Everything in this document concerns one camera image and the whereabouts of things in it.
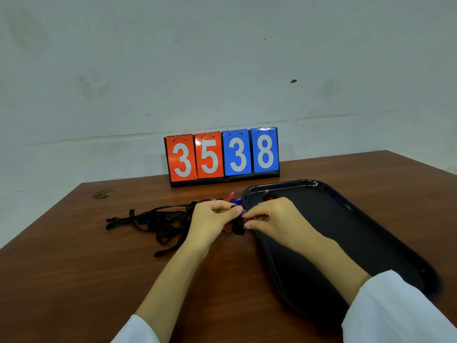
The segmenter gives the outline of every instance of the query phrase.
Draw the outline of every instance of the person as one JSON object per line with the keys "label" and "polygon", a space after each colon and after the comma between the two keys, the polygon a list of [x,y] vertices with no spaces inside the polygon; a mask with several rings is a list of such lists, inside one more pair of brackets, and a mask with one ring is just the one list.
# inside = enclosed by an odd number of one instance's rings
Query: person
{"label": "person", "polygon": [[[112,343],[169,341],[195,271],[242,209],[221,200],[196,205],[186,241]],[[309,259],[334,285],[350,305],[342,323],[345,343],[457,342],[457,329],[418,289],[394,271],[371,277],[287,198],[262,202],[243,217],[267,217],[249,220],[245,228],[260,230]]]}

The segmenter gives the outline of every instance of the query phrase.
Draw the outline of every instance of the red number card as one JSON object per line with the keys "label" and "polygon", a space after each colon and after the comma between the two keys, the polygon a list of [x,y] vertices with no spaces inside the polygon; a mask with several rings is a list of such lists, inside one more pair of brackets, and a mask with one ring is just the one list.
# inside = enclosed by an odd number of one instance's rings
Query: red number card
{"label": "red number card", "polygon": [[206,132],[195,135],[198,178],[224,176],[221,133]]}
{"label": "red number card", "polygon": [[166,143],[170,180],[180,182],[197,179],[192,135],[168,136]]}

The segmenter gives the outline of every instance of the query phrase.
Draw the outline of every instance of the plastic tray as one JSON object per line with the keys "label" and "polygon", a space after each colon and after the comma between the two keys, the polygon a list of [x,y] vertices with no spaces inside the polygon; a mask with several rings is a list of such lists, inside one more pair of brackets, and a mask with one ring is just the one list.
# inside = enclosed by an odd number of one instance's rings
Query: plastic tray
{"label": "plastic tray", "polygon": [[[294,202],[316,230],[337,241],[371,276],[394,270],[429,299],[442,291],[441,278],[425,259],[327,184],[299,180],[249,187],[242,194],[244,207],[260,203],[267,189]],[[285,302],[302,316],[341,323],[348,305],[323,274],[304,257],[255,233]]]}

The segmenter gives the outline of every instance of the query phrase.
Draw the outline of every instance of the table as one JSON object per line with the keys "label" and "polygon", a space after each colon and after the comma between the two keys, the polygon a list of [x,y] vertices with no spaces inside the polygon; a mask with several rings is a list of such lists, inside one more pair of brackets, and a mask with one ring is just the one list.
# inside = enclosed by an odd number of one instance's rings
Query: table
{"label": "table", "polygon": [[[378,151],[281,163],[281,178],[171,189],[168,176],[83,183],[0,250],[0,341],[108,342],[171,255],[155,234],[105,229],[108,217],[221,197],[248,186],[316,179],[374,218],[442,276],[437,307],[457,324],[457,176]],[[111,189],[94,200],[92,194]],[[341,342],[286,309],[252,231],[225,233],[197,271],[175,342]]]}

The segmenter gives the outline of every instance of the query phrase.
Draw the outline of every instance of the person's left hand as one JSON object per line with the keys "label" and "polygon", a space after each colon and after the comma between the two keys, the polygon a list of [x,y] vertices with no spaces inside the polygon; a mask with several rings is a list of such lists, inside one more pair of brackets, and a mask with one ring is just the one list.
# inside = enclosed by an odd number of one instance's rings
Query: person's left hand
{"label": "person's left hand", "polygon": [[192,214],[189,234],[184,243],[192,248],[208,251],[224,225],[243,211],[242,206],[231,207],[233,203],[222,200],[197,203]]}

